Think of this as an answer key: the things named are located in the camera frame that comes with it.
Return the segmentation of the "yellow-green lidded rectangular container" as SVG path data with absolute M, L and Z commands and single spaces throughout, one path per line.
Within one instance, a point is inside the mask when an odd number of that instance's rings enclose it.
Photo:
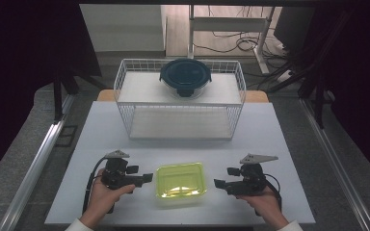
M 206 192 L 202 163 L 161 166 L 156 170 L 155 194 L 161 207 L 199 204 Z

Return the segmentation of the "wooden table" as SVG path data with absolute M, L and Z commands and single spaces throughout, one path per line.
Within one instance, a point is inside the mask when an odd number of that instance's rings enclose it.
M 114 101 L 113 90 L 102 90 L 97 96 L 97 101 Z M 247 90 L 245 101 L 248 103 L 269 103 L 267 94 L 262 90 Z

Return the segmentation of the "white cabinet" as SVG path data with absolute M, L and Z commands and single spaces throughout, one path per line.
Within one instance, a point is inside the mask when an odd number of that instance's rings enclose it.
M 166 50 L 166 13 L 161 5 L 81 4 L 96 52 Z

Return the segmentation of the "person's right hand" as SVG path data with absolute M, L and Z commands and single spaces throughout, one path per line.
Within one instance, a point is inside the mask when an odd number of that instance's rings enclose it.
M 275 230 L 280 230 L 289 224 L 278 206 L 276 194 L 269 187 L 259 195 L 236 195 L 236 198 L 245 200 Z

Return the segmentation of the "black metal stand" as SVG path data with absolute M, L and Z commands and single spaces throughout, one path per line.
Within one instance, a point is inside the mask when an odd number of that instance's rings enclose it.
M 324 104 L 331 103 L 331 100 L 325 99 L 325 90 L 326 76 L 320 70 L 313 70 L 309 72 L 298 90 L 298 96 L 300 98 L 308 98 L 313 92 L 315 92 L 315 98 L 313 100 L 313 117 L 320 129 L 324 128 Z
M 67 94 L 76 94 L 79 90 L 73 77 L 73 73 L 63 66 L 57 66 L 53 76 L 54 92 L 54 123 L 57 124 L 63 116 L 63 96 L 62 88 L 65 88 Z

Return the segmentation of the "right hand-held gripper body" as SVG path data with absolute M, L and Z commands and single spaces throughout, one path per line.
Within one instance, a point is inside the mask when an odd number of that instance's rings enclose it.
M 277 160 L 277 156 L 266 156 L 249 153 L 241 161 L 240 173 L 242 181 L 227 182 L 225 190 L 231 195 L 259 195 L 266 187 L 275 194 L 278 190 L 266 179 L 261 163 Z

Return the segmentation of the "aluminium rail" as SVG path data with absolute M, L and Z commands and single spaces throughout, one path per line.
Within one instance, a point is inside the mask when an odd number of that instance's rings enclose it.
M 26 205 L 32 195 L 32 192 L 38 183 L 40 175 L 45 167 L 45 164 L 51 154 L 52 149 L 60 136 L 60 133 L 65 125 L 66 118 L 70 108 L 75 100 L 74 95 L 68 95 L 61 105 L 61 117 L 57 122 L 54 122 L 48 129 L 40 148 L 28 168 L 16 194 L 10 203 L 6 214 L 0 222 L 0 231 L 14 231 Z
M 346 169 L 343 167 L 340 159 L 337 156 L 335 149 L 333 148 L 327 133 L 321 128 L 315 119 L 315 113 L 311 107 L 311 103 L 308 100 L 299 100 L 305 116 L 307 117 L 315 136 L 321 144 L 325 155 L 330 163 L 331 169 L 350 204 L 353 213 L 359 223 L 362 231 L 370 231 L 370 213 L 358 193 L 356 187 L 351 181 Z

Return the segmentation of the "person's left hand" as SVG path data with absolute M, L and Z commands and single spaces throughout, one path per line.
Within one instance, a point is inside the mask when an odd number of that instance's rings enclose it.
M 134 185 L 124 186 L 117 190 L 110 190 L 101 182 L 103 171 L 103 168 L 98 171 L 92 183 L 92 192 L 88 207 L 79 218 L 79 221 L 91 230 L 94 230 L 97 224 L 105 218 L 107 213 L 124 194 L 132 193 L 135 190 Z

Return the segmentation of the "round container with dark blue lid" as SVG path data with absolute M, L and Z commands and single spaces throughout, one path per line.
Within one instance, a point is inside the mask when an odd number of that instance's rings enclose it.
M 194 59 L 176 59 L 161 68 L 159 81 L 168 87 L 171 95 L 191 99 L 199 97 L 212 78 L 206 64 Z

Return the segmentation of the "white metal desk frame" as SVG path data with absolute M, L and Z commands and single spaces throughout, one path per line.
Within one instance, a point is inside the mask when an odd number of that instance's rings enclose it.
M 272 7 L 262 17 L 217 17 L 195 16 L 195 6 L 189 6 L 189 41 L 187 57 L 195 56 L 194 33 L 195 32 L 236 32 L 257 33 L 257 44 L 252 51 L 256 57 L 261 73 L 269 75 L 270 71 L 263 56 L 263 46 L 268 36 L 270 25 L 276 8 Z

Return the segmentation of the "white wire shelf rack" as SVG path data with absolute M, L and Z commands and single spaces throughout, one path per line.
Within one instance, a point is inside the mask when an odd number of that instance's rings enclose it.
M 160 77 L 163 59 L 124 59 L 114 97 L 131 139 L 230 140 L 246 98 L 237 61 L 203 60 L 211 78 L 193 93 L 181 93 Z

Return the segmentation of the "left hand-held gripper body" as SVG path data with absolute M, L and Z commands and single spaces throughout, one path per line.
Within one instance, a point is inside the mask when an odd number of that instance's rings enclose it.
M 101 182 L 107 188 L 117 190 L 127 185 L 134 185 L 138 188 L 143 185 L 142 176 L 126 173 L 126 168 L 129 167 L 126 158 L 129 158 L 129 155 L 120 150 L 105 156 L 107 163 L 101 176 Z

